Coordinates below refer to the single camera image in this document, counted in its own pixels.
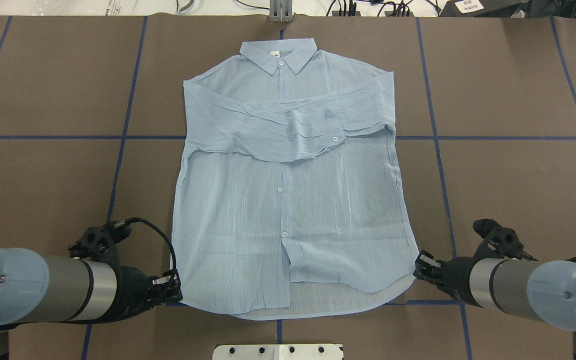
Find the white plate with holes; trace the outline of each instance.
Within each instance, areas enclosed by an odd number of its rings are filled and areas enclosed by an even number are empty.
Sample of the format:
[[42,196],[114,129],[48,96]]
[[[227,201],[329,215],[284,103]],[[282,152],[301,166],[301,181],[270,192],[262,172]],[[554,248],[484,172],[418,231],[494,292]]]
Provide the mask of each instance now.
[[220,345],[212,360],[344,360],[342,344]]

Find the shirt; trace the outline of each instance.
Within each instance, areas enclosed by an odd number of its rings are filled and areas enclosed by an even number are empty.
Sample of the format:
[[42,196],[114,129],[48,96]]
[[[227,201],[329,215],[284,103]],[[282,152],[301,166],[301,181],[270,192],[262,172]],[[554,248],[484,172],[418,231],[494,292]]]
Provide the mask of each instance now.
[[245,42],[183,82],[183,303],[243,319],[368,310],[413,281],[393,73],[313,39]]

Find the striped shirt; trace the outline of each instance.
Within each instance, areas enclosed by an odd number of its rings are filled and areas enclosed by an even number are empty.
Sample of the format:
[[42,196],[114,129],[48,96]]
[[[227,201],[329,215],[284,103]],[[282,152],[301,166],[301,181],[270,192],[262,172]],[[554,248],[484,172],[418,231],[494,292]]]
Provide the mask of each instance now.
[[243,319],[361,312],[418,255],[395,153],[393,73],[252,41],[183,82],[172,241],[183,303]]

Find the shirt collar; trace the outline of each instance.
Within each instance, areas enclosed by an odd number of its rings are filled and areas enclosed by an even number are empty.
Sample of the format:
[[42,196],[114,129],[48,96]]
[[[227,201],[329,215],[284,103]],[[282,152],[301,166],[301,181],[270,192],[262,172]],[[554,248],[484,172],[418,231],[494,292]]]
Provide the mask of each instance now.
[[255,63],[266,73],[273,75],[277,70],[280,58],[271,51],[292,51],[282,56],[295,75],[301,71],[317,51],[317,44],[312,38],[275,39],[270,41],[245,41],[239,53]]

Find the button-up shirt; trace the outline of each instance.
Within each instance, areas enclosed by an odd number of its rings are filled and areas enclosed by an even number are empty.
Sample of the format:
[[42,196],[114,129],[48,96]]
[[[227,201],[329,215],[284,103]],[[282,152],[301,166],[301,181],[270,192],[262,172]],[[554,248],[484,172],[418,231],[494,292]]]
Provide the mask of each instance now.
[[393,73],[313,39],[253,41],[183,88],[183,303],[291,319],[368,310],[409,287],[418,248]]

